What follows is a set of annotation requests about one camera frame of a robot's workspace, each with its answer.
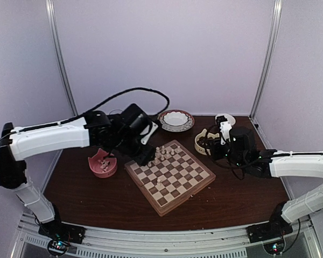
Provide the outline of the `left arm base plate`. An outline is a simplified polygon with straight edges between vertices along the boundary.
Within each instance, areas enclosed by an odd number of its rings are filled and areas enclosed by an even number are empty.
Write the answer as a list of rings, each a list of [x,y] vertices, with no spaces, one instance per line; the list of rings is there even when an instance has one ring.
[[[82,226],[65,224],[54,220],[49,223],[39,224],[38,233],[55,241],[82,244],[85,231],[86,229]]]

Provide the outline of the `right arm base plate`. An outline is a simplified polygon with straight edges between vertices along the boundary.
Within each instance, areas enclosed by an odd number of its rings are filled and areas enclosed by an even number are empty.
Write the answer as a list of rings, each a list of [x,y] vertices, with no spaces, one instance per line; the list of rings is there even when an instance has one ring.
[[[267,241],[274,238],[281,238],[293,232],[290,224],[282,224],[278,221],[251,225],[246,228],[250,243]]]

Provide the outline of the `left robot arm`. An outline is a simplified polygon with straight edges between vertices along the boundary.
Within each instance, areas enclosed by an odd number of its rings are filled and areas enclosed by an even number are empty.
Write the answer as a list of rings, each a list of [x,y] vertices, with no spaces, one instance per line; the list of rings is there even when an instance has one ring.
[[[106,115],[89,111],[78,118],[32,127],[14,127],[6,123],[0,138],[0,186],[11,189],[39,221],[40,226],[56,239],[67,233],[54,204],[37,190],[26,176],[25,159],[61,149],[96,146],[105,159],[116,151],[133,159],[140,166],[155,158],[156,149],[148,144],[158,129],[136,104],[122,113]]]

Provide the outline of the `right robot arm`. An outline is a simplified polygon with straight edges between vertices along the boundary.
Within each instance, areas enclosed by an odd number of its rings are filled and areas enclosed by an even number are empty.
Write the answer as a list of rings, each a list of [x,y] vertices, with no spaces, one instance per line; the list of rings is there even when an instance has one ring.
[[[225,159],[225,168],[241,170],[258,178],[284,176],[323,179],[322,152],[285,152],[276,149],[258,150],[252,130],[236,127],[219,133],[219,138],[205,140],[205,152],[218,164]],[[323,209],[323,184],[302,196],[278,204],[265,226],[269,237],[277,237],[286,226],[299,218]]]

